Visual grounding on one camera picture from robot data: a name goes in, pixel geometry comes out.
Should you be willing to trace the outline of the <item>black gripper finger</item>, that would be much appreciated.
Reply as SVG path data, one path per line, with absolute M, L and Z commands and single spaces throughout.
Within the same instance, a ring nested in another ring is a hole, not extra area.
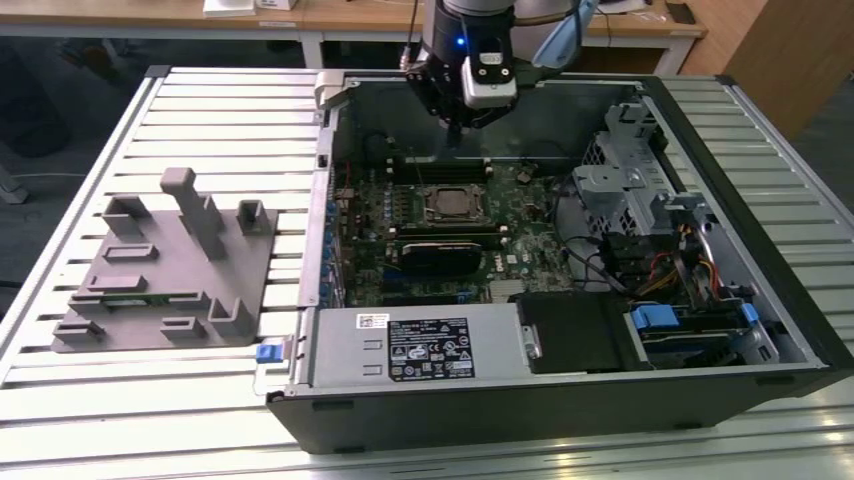
M 462 141 L 462 110 L 450 76 L 434 68 L 412 68 L 406 79 L 428 113 L 438 118 L 446 131 L 444 145 L 458 146 Z
M 460 147 L 468 132 L 482 129 L 513 111 L 513 104 L 484 109 L 472 108 L 464 101 L 454 104 L 454 146 Z

